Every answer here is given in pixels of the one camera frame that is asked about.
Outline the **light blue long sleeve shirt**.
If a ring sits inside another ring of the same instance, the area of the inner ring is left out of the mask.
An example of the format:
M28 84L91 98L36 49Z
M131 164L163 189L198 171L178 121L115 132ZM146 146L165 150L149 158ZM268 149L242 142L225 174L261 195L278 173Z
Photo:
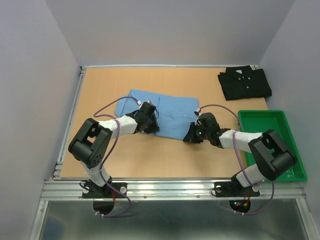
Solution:
M156 106L156 121L159 131L158 137L183 140L189 131L190 124L196 120L194 111L199 107L199 101L194 97L179 97L139 89L131 89L124 98L116 104L114 113L117 117L129 114L139 107L136 101L150 100Z

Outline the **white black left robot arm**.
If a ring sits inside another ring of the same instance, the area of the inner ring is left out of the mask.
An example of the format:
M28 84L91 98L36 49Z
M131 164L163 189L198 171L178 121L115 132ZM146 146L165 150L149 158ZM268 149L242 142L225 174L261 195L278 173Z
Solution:
M117 143L120 136L136 133L153 134L160 131L157 108L150 101L139 102L139 109L106 121L88 118L68 146L69 153L80 162L89 176L85 190L100 197L111 193L111 176L104 167L109 142Z

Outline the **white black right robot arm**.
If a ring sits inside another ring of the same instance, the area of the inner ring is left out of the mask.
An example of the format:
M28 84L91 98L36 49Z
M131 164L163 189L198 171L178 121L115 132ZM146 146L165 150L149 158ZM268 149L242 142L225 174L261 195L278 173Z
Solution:
M251 166L242 166L230 181L215 187L213 190L216 195L240 196L264 180L276 180L298 161L297 156L275 130L241 132L220 128L212 113L203 113L198 109L195 115L197 118L190 123L183 139L185 143L200 144L209 141L212 146L220 149L234 149L236 153L243 151L252 154L255 161Z

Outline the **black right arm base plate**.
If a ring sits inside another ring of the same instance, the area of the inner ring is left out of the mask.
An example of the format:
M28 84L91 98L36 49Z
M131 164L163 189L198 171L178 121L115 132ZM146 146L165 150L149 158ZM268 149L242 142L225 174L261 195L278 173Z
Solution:
M260 192L253 191L252 187L242 187L239 183L233 181L215 182L210 193L218 198L260 196Z

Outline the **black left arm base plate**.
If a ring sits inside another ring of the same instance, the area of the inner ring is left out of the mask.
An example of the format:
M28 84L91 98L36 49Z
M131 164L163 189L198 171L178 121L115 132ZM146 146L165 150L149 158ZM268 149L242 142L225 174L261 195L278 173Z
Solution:
M109 186L104 185L103 187L95 185L91 180L82 180L79 186L82 188L83 199L124 199L123 195L127 195L127 184L125 182L114 182L110 183L113 190Z

